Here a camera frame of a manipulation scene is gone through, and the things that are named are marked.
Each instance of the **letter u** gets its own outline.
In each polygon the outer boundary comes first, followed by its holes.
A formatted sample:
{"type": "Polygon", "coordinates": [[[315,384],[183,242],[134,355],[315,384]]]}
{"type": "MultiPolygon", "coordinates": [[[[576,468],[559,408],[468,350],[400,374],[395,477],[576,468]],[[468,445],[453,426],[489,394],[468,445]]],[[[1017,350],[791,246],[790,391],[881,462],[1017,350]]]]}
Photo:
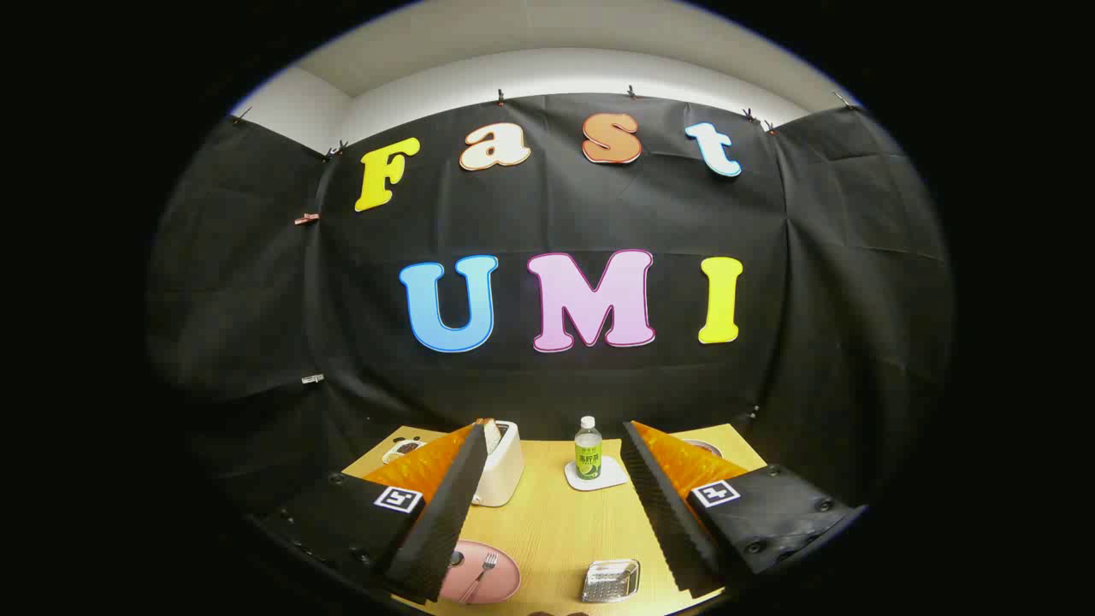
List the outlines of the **letter u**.
{"type": "Polygon", "coordinates": [[[416,263],[400,271],[407,289],[411,330],[423,346],[441,353],[464,353],[482,346],[494,330],[494,302],[491,298],[491,271],[498,258],[486,254],[457,260],[457,271],[468,280],[468,325],[460,329],[441,322],[437,280],[445,275],[440,263],[416,263]]]}

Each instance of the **black cloth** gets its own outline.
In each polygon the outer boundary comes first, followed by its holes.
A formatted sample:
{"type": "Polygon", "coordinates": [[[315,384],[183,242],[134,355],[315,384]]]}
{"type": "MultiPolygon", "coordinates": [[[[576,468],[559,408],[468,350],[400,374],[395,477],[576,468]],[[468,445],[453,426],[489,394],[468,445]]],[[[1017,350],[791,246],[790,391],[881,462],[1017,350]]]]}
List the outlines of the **black cloth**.
{"type": "Polygon", "coordinates": [[[898,146],[844,107],[770,132],[679,101],[529,96],[424,117],[328,161],[227,119],[161,222],[150,351],[195,400],[182,420],[194,453],[252,509],[313,469],[341,469],[400,425],[453,430],[495,417],[526,440],[567,440],[585,415],[609,439],[626,420],[665,431],[730,422],[766,461],[856,505],[900,465],[942,392],[953,288],[935,216],[898,146]],[[637,120],[635,162],[586,160],[581,124],[595,113],[637,120]],[[523,128],[531,156],[461,168],[464,137],[497,121],[523,128]],[[739,176],[704,163],[683,130],[699,121],[730,136],[739,176]],[[393,198],[355,211],[361,156],[408,137],[422,149],[389,185],[393,198]],[[295,225],[304,212],[321,218],[295,225]],[[596,283],[624,248],[654,255],[656,340],[612,348],[606,324],[591,348],[537,352],[529,257],[567,252],[596,283]],[[399,271],[441,263],[441,316],[460,327],[468,302],[453,265],[472,254],[499,260],[494,332],[472,352],[437,353],[411,332],[399,271]],[[707,256],[744,265],[729,344],[696,339],[707,256]]]}

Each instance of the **white ceiling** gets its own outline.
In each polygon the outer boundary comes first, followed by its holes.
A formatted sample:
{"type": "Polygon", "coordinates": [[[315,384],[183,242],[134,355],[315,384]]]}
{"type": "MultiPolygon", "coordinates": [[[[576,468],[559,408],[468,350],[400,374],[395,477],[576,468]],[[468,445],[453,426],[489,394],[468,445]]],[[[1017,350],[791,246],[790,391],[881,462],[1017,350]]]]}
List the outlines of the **white ceiling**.
{"type": "Polygon", "coordinates": [[[425,0],[378,18],[297,66],[349,96],[466,58],[588,47],[671,58],[736,77],[810,111],[838,106],[826,75],[752,32],[669,0],[425,0]]]}

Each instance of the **white toaster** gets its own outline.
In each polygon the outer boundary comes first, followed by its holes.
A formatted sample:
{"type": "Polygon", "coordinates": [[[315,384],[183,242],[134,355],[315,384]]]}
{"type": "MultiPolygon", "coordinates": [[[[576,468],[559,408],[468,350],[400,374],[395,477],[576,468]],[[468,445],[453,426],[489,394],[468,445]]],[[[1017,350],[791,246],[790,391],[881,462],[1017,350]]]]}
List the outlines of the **white toaster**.
{"type": "Polygon", "coordinates": [[[521,438],[517,433],[517,425],[497,420],[495,423],[499,430],[505,427],[506,432],[498,446],[486,457],[472,504],[502,507],[508,503],[525,473],[525,456],[521,455],[521,438]]]}

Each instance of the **green bottle label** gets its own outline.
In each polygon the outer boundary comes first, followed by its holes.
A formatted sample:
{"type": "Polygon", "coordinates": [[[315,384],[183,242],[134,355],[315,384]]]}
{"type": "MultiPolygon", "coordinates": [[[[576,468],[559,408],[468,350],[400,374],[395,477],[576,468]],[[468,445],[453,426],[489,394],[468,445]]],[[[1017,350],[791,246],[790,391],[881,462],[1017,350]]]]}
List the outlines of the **green bottle label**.
{"type": "Polygon", "coordinates": [[[592,448],[574,445],[574,464],[578,467],[578,477],[596,479],[601,474],[601,444],[592,448]]]}

